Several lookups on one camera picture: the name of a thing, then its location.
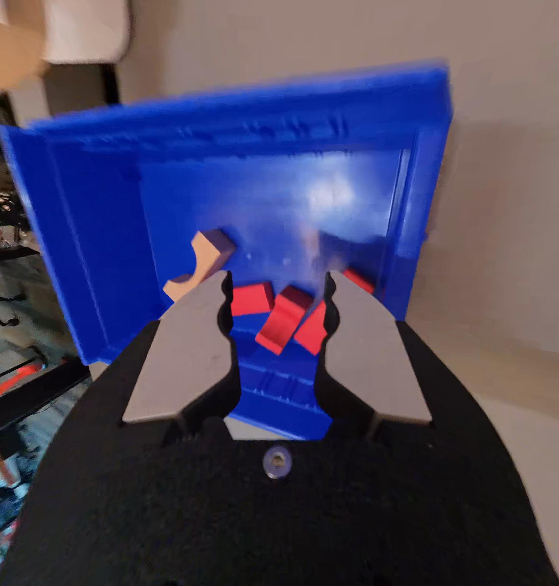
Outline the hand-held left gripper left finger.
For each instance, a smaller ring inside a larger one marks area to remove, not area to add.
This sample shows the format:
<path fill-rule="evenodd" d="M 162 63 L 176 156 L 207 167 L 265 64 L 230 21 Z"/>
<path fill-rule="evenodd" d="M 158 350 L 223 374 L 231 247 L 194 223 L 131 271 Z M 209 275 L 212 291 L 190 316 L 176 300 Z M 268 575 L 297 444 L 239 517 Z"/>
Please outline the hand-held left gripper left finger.
<path fill-rule="evenodd" d="M 163 314 L 123 423 L 172 420 L 182 431 L 199 431 L 235 409 L 241 383 L 230 334 L 232 294 L 232 274 L 221 270 Z"/>

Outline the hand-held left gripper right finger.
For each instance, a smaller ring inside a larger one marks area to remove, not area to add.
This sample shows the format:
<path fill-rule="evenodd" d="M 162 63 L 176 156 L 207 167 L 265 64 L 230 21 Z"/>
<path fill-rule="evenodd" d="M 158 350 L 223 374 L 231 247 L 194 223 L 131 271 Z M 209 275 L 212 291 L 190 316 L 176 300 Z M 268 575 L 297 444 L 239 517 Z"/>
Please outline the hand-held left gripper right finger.
<path fill-rule="evenodd" d="M 393 315 L 342 273 L 325 277 L 324 328 L 314 379 L 320 408 L 354 436 L 384 422 L 433 421 Z"/>

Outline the red arch block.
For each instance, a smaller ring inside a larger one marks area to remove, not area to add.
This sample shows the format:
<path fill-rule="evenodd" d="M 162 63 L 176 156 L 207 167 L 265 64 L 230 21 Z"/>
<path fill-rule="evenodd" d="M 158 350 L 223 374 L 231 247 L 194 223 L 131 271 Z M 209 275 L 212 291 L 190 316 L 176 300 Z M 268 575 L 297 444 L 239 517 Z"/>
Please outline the red arch block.
<path fill-rule="evenodd" d="M 275 355 L 281 355 L 313 303 L 313 296 L 293 286 L 285 287 L 275 299 L 255 341 Z"/>

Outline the blue plastic bin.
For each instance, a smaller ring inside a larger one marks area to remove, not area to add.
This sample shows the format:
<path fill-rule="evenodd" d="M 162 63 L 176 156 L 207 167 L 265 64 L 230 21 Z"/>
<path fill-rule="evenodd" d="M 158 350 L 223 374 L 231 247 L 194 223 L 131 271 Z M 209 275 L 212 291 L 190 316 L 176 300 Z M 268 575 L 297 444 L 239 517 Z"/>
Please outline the blue plastic bin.
<path fill-rule="evenodd" d="M 430 62 L 0 125 L 78 353 L 110 364 L 84 402 L 95 418 L 179 428 L 122 416 L 198 231 L 236 246 L 221 269 L 233 288 L 313 296 L 299 326 L 327 272 L 351 267 L 400 332 L 451 119 L 448 66 Z M 315 398 L 319 355 L 294 334 L 281 355 L 260 346 L 269 314 L 232 316 L 241 398 L 228 416 L 320 440 L 333 420 Z"/>

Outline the orange plastic object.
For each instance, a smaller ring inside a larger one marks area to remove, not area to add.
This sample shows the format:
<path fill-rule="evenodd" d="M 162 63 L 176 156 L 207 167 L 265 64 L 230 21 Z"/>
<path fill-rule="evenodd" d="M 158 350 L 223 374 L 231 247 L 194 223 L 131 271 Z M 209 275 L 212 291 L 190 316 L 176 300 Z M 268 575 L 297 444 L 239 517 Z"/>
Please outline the orange plastic object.
<path fill-rule="evenodd" d="M 32 362 L 0 373 L 0 397 L 31 380 L 45 368 L 45 365 L 41 363 Z"/>

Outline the red rectangular block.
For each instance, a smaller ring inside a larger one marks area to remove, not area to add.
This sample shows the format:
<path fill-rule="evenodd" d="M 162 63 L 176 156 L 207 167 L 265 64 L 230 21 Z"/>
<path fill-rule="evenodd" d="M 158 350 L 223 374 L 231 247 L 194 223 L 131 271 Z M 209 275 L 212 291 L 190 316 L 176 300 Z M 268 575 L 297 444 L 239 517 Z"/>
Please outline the red rectangular block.
<path fill-rule="evenodd" d="M 274 290 L 268 281 L 233 288 L 231 303 L 233 317 L 270 313 L 274 305 Z"/>
<path fill-rule="evenodd" d="M 376 289 L 374 282 L 356 269 L 348 267 L 343 271 L 343 275 L 370 295 L 374 294 Z"/>
<path fill-rule="evenodd" d="M 324 326 L 326 308 L 325 301 L 320 301 L 303 320 L 293 336 L 294 341 L 313 356 L 319 355 L 322 343 L 327 337 L 327 331 Z"/>

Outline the tan arch block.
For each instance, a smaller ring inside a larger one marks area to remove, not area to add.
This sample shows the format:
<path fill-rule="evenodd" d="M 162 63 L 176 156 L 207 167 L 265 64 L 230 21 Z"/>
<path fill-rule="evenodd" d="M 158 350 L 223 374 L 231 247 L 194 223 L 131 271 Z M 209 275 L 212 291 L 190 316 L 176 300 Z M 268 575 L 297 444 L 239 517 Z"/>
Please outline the tan arch block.
<path fill-rule="evenodd" d="M 195 253 L 193 274 L 168 280 L 163 287 L 164 293 L 174 303 L 221 270 L 236 249 L 232 240 L 220 229 L 196 232 L 191 246 Z"/>

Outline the white board stand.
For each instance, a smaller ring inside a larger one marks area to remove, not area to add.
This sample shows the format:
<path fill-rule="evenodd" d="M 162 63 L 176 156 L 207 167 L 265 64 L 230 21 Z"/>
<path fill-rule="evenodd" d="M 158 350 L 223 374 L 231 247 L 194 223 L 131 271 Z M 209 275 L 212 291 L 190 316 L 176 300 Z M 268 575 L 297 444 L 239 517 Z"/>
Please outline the white board stand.
<path fill-rule="evenodd" d="M 50 64 L 116 63 L 132 30 L 129 1 L 43 1 Z"/>

